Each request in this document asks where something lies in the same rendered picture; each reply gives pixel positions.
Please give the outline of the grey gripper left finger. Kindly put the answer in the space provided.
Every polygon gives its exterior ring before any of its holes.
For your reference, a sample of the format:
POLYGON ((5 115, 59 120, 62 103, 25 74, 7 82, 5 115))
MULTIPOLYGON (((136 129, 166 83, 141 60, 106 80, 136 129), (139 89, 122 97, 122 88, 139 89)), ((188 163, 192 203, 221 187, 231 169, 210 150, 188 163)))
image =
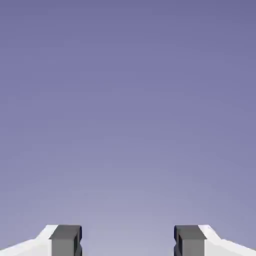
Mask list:
POLYGON ((36 238, 0 250, 0 256, 83 256, 81 225, 48 224, 36 238))

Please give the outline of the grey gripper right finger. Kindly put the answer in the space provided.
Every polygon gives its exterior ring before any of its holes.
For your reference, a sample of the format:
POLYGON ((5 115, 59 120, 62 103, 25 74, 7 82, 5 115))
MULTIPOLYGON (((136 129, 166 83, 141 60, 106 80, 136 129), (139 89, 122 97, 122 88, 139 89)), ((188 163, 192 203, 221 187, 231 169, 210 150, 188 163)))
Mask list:
POLYGON ((175 225, 173 234, 173 256, 256 256, 256 249, 220 238, 208 224, 175 225))

